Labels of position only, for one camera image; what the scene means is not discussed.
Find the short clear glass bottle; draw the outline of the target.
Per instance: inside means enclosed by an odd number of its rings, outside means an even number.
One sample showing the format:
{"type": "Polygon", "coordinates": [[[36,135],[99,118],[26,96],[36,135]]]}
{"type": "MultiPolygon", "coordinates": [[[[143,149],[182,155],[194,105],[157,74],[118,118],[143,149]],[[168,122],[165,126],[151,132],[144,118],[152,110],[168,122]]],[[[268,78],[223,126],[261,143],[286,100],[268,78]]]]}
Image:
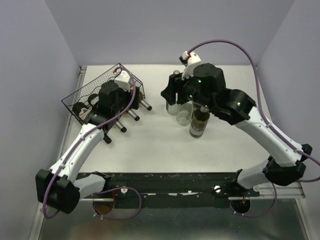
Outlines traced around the short clear glass bottle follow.
{"type": "Polygon", "coordinates": [[[176,121],[181,126],[187,126],[192,121],[193,114],[193,104],[192,102],[186,102],[184,104],[179,104],[176,114],[176,121]]]}

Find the green bottle brown label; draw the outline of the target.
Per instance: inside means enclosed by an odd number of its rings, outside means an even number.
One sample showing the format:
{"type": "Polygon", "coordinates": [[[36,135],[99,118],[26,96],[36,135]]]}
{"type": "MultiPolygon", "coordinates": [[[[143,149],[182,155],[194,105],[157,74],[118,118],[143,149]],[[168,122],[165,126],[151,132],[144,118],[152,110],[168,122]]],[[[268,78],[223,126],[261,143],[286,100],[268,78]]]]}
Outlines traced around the green bottle brown label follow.
{"type": "MultiPolygon", "coordinates": [[[[88,115],[90,116],[89,123],[93,125],[99,125],[101,123],[106,122],[109,117],[106,113],[104,113],[101,109],[98,108],[99,103],[99,95],[94,93],[91,94],[88,97],[88,103],[92,107],[91,112],[88,115]]],[[[105,134],[108,133],[108,131],[113,127],[116,126],[122,133],[125,133],[127,131],[127,128],[119,121],[119,119],[114,120],[113,122],[110,122],[103,126],[103,131],[105,134]]]]}

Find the green bottle white label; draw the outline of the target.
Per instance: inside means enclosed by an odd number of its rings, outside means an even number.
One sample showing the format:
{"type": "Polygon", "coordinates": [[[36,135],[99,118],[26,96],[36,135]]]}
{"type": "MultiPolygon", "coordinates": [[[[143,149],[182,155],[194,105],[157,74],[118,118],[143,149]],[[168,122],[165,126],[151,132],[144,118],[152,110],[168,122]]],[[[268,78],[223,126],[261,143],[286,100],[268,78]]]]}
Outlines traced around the green bottle white label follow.
{"type": "Polygon", "coordinates": [[[81,121],[84,121],[90,112],[90,108],[83,102],[77,102],[72,106],[72,111],[81,121]]]}

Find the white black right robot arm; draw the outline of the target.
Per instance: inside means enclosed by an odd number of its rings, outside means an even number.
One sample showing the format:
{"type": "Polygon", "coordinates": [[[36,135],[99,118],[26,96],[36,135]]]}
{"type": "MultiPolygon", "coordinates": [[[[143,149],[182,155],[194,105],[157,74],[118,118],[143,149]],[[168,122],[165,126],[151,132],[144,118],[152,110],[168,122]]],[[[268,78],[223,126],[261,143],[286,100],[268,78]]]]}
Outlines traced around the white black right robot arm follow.
{"type": "Polygon", "coordinates": [[[303,154],[310,154],[312,147],[287,136],[277,136],[274,133],[277,127],[263,120],[256,102],[248,94],[226,87],[221,68],[204,63],[196,66],[188,78],[172,74],[160,95],[169,105],[192,101],[247,133],[269,153],[268,159],[262,163],[236,172],[230,183],[234,195],[241,196],[253,186],[267,182],[288,186],[303,177],[306,170],[303,154]]]}

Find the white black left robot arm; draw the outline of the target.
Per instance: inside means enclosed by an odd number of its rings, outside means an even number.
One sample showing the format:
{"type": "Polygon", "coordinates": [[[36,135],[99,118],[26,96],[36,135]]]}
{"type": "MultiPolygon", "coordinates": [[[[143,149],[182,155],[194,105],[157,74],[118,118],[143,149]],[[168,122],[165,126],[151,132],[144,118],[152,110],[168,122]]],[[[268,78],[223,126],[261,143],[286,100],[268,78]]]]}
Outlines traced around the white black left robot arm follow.
{"type": "Polygon", "coordinates": [[[135,104],[139,90],[130,83],[121,86],[110,80],[69,105],[72,113],[82,121],[74,142],[48,170],[40,169],[35,176],[37,198],[43,215],[50,219],[48,207],[57,212],[71,213],[78,202],[92,194],[104,198],[110,194],[108,177],[100,172],[78,179],[83,164],[118,119],[135,104]]]}

